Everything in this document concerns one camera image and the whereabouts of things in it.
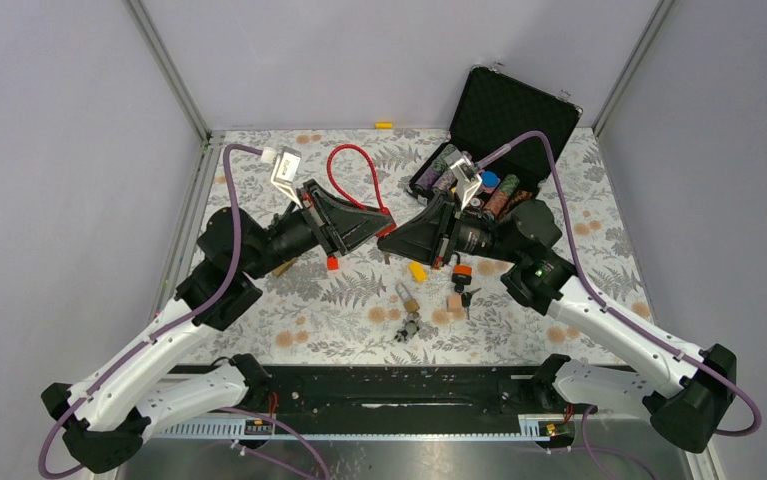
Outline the small brass padlock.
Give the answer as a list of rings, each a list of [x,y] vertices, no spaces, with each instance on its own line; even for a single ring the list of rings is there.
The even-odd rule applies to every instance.
[[[410,290],[401,282],[395,285],[395,291],[402,302],[405,311],[409,314],[417,314],[420,310],[420,306],[416,298],[412,295]]]

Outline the large brass padlock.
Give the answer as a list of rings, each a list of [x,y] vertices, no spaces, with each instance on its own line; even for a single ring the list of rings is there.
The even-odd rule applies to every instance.
[[[284,275],[292,266],[297,263],[297,258],[286,261],[271,271],[271,275],[275,278],[279,278]]]

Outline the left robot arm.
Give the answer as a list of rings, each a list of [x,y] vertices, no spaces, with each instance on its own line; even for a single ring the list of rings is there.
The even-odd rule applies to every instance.
[[[155,434],[201,414],[263,407],[271,379],[251,354],[169,388],[159,381],[192,349],[226,331],[262,296],[256,281],[314,248],[347,254],[392,230],[384,207],[338,198],[305,182],[287,210],[259,225],[237,203],[214,213],[198,247],[204,259],[157,317],[105,366],[41,395],[79,467],[114,470]]]

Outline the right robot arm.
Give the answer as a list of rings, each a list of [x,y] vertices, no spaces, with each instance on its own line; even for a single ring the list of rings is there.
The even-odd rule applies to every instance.
[[[439,194],[378,247],[433,267],[455,253],[511,263],[501,282],[518,304],[578,329],[631,368],[617,372],[553,354],[532,386],[538,407],[556,412],[569,402],[625,413],[648,421],[672,445],[703,452],[734,401],[727,385],[736,380],[735,354],[636,319],[554,250],[561,237],[541,200],[526,200],[495,221],[460,211],[452,197]]]

